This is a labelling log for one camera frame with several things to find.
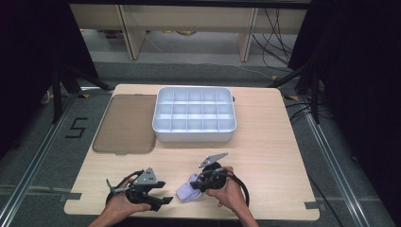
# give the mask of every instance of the human hand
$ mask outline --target human hand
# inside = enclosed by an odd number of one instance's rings
[[[226,166],[228,174],[233,174],[234,170],[231,166]],[[207,189],[206,195],[218,199],[218,207],[226,206],[234,212],[241,207],[247,206],[241,187],[230,177],[227,177],[226,184],[221,189]]]
[[[228,170],[228,174],[234,174],[231,166],[224,168]],[[244,227],[259,226],[245,202],[241,187],[230,177],[227,177],[226,184],[221,189],[207,189],[206,195],[218,199],[218,207],[224,205],[231,209],[238,216]]]
[[[126,187],[132,181],[133,179],[128,179],[121,184],[121,187]],[[133,213],[148,211],[150,208],[150,205],[147,203],[131,203],[128,201],[125,193],[118,193],[112,196],[100,216],[97,217],[97,219],[95,219],[89,226],[112,226]]]

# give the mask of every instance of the metal frame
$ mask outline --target metal frame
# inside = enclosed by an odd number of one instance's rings
[[[44,162],[44,159],[46,158],[46,155],[61,128],[64,118],[66,117],[70,107],[77,99],[77,97],[78,94],[70,94],[68,96],[63,105],[64,110],[60,115],[59,120],[52,124],[52,126],[50,127],[46,137],[42,141],[41,146],[39,147],[28,168],[26,169],[24,176],[16,185],[6,205],[2,208],[0,215],[0,223],[2,227],[9,226],[11,224],[15,214],[17,213],[21,203],[24,200],[26,192],[35,179],[35,176],[39,172],[39,169],[41,168],[42,163]]]
[[[301,102],[306,102],[306,98],[300,96]],[[354,220],[356,226],[371,226],[369,220],[367,219],[365,212],[361,204],[359,203],[357,196],[352,189],[351,185],[348,183],[347,178],[345,177],[339,162],[336,159],[336,155],[333,150],[330,148],[329,143],[327,142],[324,133],[320,124],[316,124],[313,116],[308,114],[306,116],[307,122],[309,123],[310,129],[312,129],[313,134],[315,135],[316,140],[318,141],[319,147],[321,148],[322,154],[324,156],[325,161],[328,164],[328,167],[333,175],[334,180],[339,188],[342,197],[344,198],[345,204],[348,207],[348,210]]]

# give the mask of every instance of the wooden table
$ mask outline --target wooden table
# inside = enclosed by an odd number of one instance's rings
[[[155,95],[163,86],[142,84],[118,85],[119,94]],[[152,189],[153,197],[174,197],[158,212],[136,213],[138,217],[218,218],[236,216],[227,208],[217,208],[218,201],[202,195],[182,203],[176,195],[207,155],[229,154],[219,162],[233,166],[236,176],[246,184],[250,208],[256,219],[316,220],[319,209],[306,209],[306,202],[316,202],[305,166],[295,140],[283,99],[272,88],[231,87],[235,97],[237,127],[227,143],[161,143],[148,154],[115,155],[96,153],[89,147],[72,193],[79,200],[69,200],[64,211],[71,215],[99,215],[104,208],[109,187],[117,185],[130,173],[153,167],[162,189]]]

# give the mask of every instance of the white plastic part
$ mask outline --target white plastic part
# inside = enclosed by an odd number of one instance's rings
[[[227,142],[236,128],[233,94],[225,87],[164,87],[152,127],[161,142]]]

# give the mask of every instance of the brown plastic lid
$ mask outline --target brown plastic lid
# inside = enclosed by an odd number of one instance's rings
[[[117,154],[149,153],[156,135],[152,119],[156,95],[116,95],[100,122],[93,150]]]

